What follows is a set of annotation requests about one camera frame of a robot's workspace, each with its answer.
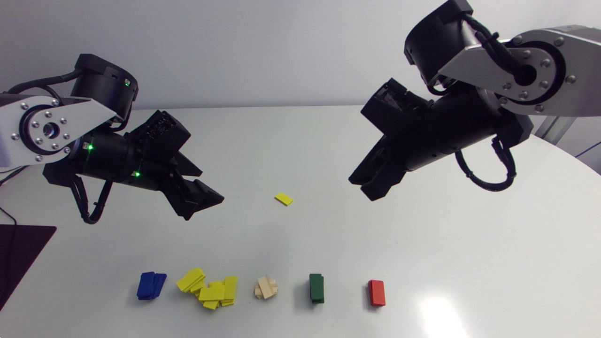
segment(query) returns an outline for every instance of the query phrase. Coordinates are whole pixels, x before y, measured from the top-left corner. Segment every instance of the stack of blue blocks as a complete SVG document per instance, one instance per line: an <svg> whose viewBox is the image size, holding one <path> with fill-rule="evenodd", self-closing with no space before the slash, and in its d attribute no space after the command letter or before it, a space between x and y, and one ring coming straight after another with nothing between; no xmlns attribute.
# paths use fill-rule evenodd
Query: stack of blue blocks
<svg viewBox="0 0 601 338"><path fill-rule="evenodd" d="M166 274L155 274L152 271L143 273L140 276L140 284L138 285L136 296L141 301L149 301L157 298L166 279Z"/></svg>

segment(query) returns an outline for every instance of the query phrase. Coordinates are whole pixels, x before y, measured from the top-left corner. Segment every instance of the green block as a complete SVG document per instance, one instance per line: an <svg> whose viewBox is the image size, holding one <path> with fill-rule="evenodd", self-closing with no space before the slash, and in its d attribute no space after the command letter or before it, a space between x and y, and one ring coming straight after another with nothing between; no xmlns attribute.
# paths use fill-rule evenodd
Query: green block
<svg viewBox="0 0 601 338"><path fill-rule="evenodd" d="M323 276L321 274L309 275L309 286L311 292L311 302L313 304L323 304Z"/></svg>

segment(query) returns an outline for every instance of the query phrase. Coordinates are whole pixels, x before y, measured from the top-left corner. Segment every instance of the white table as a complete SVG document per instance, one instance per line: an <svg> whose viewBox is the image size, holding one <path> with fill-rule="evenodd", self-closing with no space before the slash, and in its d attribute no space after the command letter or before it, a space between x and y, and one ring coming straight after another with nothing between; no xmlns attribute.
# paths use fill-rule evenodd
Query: white table
<svg viewBox="0 0 601 338"><path fill-rule="evenodd" d="M177 109L183 153L225 201L177 217L159 192L115 185L84 224L67 188L29 168L0 191L21 224L58 227L0 312L0 337L597 337L601 177L531 137L514 185L487 192L448 156L370 202L347 178L379 131L358 106ZM151 111L134 112L130 128ZM465 151L485 180L505 169L489 141ZM100 182L86 179L90 199ZM294 198L285 207L273 197ZM236 305L212 312L175 281L239 276ZM168 274L138 301L142 272ZM313 306L309 273L325 276ZM262 275L279 294L252 290ZM369 279L387 305L369 306Z"/></svg>

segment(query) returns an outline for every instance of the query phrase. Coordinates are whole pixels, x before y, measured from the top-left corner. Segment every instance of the wooden block pile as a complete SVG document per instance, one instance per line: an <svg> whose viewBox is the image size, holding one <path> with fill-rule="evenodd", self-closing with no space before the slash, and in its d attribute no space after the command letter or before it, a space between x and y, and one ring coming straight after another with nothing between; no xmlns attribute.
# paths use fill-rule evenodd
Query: wooden block pile
<svg viewBox="0 0 601 338"><path fill-rule="evenodd" d="M238 277L228 276L224 280L212 281L208 287L204 284L204 278L203 270L194 268L176 284L180 291L194 294L207 309L234 305Z"/></svg>
<svg viewBox="0 0 601 338"><path fill-rule="evenodd" d="M258 279L255 286L255 297L258 299L268 299L278 293L278 284L274 279L263 276Z"/></svg>

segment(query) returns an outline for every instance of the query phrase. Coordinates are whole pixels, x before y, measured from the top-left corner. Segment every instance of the yellow block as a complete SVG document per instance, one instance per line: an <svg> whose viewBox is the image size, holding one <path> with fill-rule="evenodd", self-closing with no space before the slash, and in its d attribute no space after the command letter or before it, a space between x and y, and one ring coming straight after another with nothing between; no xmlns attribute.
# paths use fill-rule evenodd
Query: yellow block
<svg viewBox="0 0 601 338"><path fill-rule="evenodd" d="M203 270L200 270L199 268L194 268L188 271L188 273L184 277L177 281L176 285L180 288L182 292L188 292L190 291L190 287L192 287L192 285L198 283L203 279Z"/></svg>
<svg viewBox="0 0 601 338"><path fill-rule="evenodd" d="M294 200L290 197L288 197L285 193L280 192L279 194L277 194L275 196L275 199L282 202L282 204L289 206L290 203L292 203Z"/></svg>
<svg viewBox="0 0 601 338"><path fill-rule="evenodd" d="M206 301L203 303L203 306L206 307L207 309L217 309L217 306L219 306L219 301Z"/></svg>
<svg viewBox="0 0 601 338"><path fill-rule="evenodd" d="M228 276L224 280L225 294L224 299L233 300L236 298L236 286L238 284L238 277Z"/></svg>
<svg viewBox="0 0 601 338"><path fill-rule="evenodd" d="M222 301L224 300L225 287L221 284L214 284L200 289L198 295L199 301Z"/></svg>
<svg viewBox="0 0 601 338"><path fill-rule="evenodd" d="M213 287L215 285L221 285L221 286L223 286L223 284L224 284L223 281L215 280L215 281L212 281L211 283L209 283L209 287Z"/></svg>
<svg viewBox="0 0 601 338"><path fill-rule="evenodd" d="M194 293L195 295L198 295L198 293L200 292L200 289L202 289L203 287L207 287L207 286L204 284L204 281L200 280L190 287L190 293Z"/></svg>

